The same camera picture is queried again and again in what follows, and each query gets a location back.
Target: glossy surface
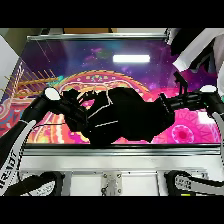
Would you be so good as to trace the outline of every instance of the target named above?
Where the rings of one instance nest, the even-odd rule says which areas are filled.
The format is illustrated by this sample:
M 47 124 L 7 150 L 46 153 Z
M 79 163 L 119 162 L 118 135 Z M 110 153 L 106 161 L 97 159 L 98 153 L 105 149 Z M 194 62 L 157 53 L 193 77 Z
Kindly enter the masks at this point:
M 149 55 L 150 60 L 146 63 L 115 63 L 114 55 Z M 96 91 L 104 91 L 107 84 L 109 88 L 117 86 L 134 88 L 145 101 L 151 102 L 161 92 L 164 92 L 167 97 L 178 94 L 178 86 L 173 76 L 176 68 L 172 65 L 176 58 L 177 56 L 171 56 L 170 46 L 162 40 L 32 40 L 26 44 L 13 75 L 16 77 L 18 66 L 22 62 L 20 70 L 24 69 L 23 74 L 29 72 L 34 79 L 36 76 L 39 79 L 53 78 L 54 75 L 58 77 L 57 81 L 51 83 L 40 86 L 29 85 L 31 90 L 32 88 L 41 90 L 47 85 L 52 85 L 59 92 L 71 88 L 80 92 L 93 88 Z M 197 73 L 187 70 L 181 74 L 188 81 L 189 91 L 204 85 L 216 86 L 216 74 L 209 74 L 203 67 Z M 30 89 L 21 88 L 20 91 L 29 92 Z M 1 135 L 14 125 L 33 99 L 33 97 L 20 97 L 13 100 L 7 98 L 5 94 L 0 106 Z M 87 108 L 91 105 L 91 101 L 84 104 Z M 187 109 L 176 111 L 175 124 L 155 136 L 152 143 L 219 143 L 220 136 L 216 124 L 201 122 L 199 113 Z M 48 113 L 41 124 L 63 122 L 62 115 Z M 70 132 L 67 125 L 40 127 L 31 133 L 28 141 L 30 143 L 89 143 L 81 133 Z M 115 143 L 147 144 L 148 142 L 128 142 L 120 138 Z

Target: metal bracket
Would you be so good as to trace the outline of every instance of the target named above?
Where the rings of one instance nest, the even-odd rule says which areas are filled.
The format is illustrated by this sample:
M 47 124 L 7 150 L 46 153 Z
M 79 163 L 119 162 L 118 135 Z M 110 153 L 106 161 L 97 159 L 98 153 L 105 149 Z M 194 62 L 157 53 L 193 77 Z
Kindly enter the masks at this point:
M 102 196 L 119 196 L 122 193 L 121 172 L 104 172 L 101 182 Z

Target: black cable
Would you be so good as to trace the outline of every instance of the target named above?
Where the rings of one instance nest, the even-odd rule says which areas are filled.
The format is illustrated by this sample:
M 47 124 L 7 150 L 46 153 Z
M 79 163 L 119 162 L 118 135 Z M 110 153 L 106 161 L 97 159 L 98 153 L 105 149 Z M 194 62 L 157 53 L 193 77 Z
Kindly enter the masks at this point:
M 30 135 L 30 132 L 33 131 L 35 128 L 39 128 L 39 127 L 41 127 L 41 126 L 45 126 L 45 125 L 63 125 L 63 124 L 66 124 L 66 123 L 61 123 L 61 124 L 40 124 L 40 125 L 38 125 L 38 126 L 35 126 L 34 128 L 32 128 L 32 129 L 29 131 L 28 135 L 26 136 L 26 138 L 25 138 L 24 141 L 23 141 L 23 144 L 22 144 L 21 149 L 20 149 L 20 155 L 19 155 L 19 160 L 18 160 L 18 165 L 17 165 L 17 178 L 18 178 L 18 180 L 19 180 L 19 183 L 22 184 L 23 188 L 25 189 L 25 191 L 27 192 L 27 194 L 28 194 L 29 196 L 33 196 L 33 195 L 29 193 L 29 191 L 27 190 L 25 184 L 22 182 L 22 180 L 21 180 L 21 178 L 20 178 L 20 175 L 19 175 L 19 168 L 20 168 L 20 163 L 21 163 L 21 159 L 22 159 L 22 156 L 23 156 L 24 148 L 25 148 L 27 139 L 28 139 L 28 137 L 29 137 L 29 135 Z

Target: robotic arm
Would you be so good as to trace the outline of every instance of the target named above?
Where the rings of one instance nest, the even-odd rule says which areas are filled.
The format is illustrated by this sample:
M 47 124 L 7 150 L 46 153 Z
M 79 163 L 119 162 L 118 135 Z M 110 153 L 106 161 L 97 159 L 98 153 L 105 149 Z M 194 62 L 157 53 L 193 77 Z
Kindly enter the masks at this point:
M 48 87 L 44 89 L 40 96 L 25 109 L 20 121 L 0 138 L 0 195 L 4 195 L 16 173 L 21 153 L 20 150 L 24 140 L 35 125 L 40 122 L 49 111 L 55 114 L 64 114 L 65 121 L 69 128 L 72 131 L 81 131 L 86 137 L 90 138 L 90 142 L 92 137 L 97 139 L 102 135 L 105 139 L 107 136 L 111 135 L 112 137 L 109 139 L 111 142 L 115 141 L 120 136 L 126 137 L 129 140 L 145 139 L 145 136 L 148 136 L 148 134 L 144 135 L 144 131 L 141 133 L 139 130 L 136 131 L 132 129 L 132 124 L 135 125 L 139 123 L 135 116 L 135 114 L 138 113 L 144 114 L 144 116 L 139 116 L 142 117 L 143 121 L 145 117 L 149 117 L 147 118 L 148 120 L 150 119 L 150 128 L 148 128 L 148 124 L 145 124 L 145 126 L 147 126 L 146 128 L 152 129 L 152 132 L 150 133 L 151 137 L 147 139 L 150 141 L 153 136 L 161 133 L 173 124 L 174 111 L 182 108 L 188 108 L 190 110 L 206 109 L 208 115 L 215 119 L 222 136 L 224 136 L 224 104 L 216 87 L 204 86 L 198 91 L 187 92 L 187 82 L 179 73 L 176 72 L 174 75 L 177 79 L 176 82 L 180 82 L 180 94 L 176 97 L 166 98 L 166 96 L 161 93 L 155 102 L 144 102 L 142 99 L 139 99 L 138 94 L 136 95 L 134 92 L 125 92 L 125 88 L 122 88 L 123 95 L 120 94 L 118 101 L 122 101 L 122 97 L 125 98 L 127 93 L 130 96 L 130 101 L 122 101 L 121 104 L 118 103 L 116 106 L 113 102 L 116 101 L 117 97 L 114 97 L 114 100 L 108 99 L 108 105 L 101 105 L 100 107 L 100 103 L 98 102 L 100 102 L 100 100 L 103 101 L 103 97 L 99 94 L 94 105 L 88 111 L 85 107 L 80 105 L 83 101 L 82 99 L 79 99 L 79 93 L 77 91 L 70 90 L 68 92 L 63 92 L 63 95 L 60 95 L 54 88 Z M 112 96 L 116 93 L 115 89 L 110 90 Z M 89 95 L 86 94 L 86 99 L 91 99 L 92 95 L 90 93 Z M 123 110 L 118 109 L 122 107 L 123 110 L 127 110 L 128 108 L 129 112 L 133 113 L 133 119 L 131 121 L 126 117 L 120 116 Z M 108 114 L 110 114 L 109 118 L 111 119 L 109 122 L 106 120 L 104 121 L 104 119 L 106 119 L 104 117 Z M 115 136 L 113 136 L 114 129 L 111 128 L 111 125 L 114 125 L 113 127 L 117 130 L 117 135 Z M 223 160 L 223 140 L 221 143 L 221 156 Z M 185 176 L 176 175 L 172 179 L 173 183 L 179 188 L 186 188 L 186 184 L 180 185 L 178 183 L 181 181 L 181 183 L 183 183 L 183 181 L 190 183 L 190 179 L 188 178 L 188 180 L 186 180 L 185 178 L 185 180 L 180 181 L 180 178 L 185 178 Z M 212 181 L 207 181 L 205 185 L 212 185 L 213 183 L 211 182 Z

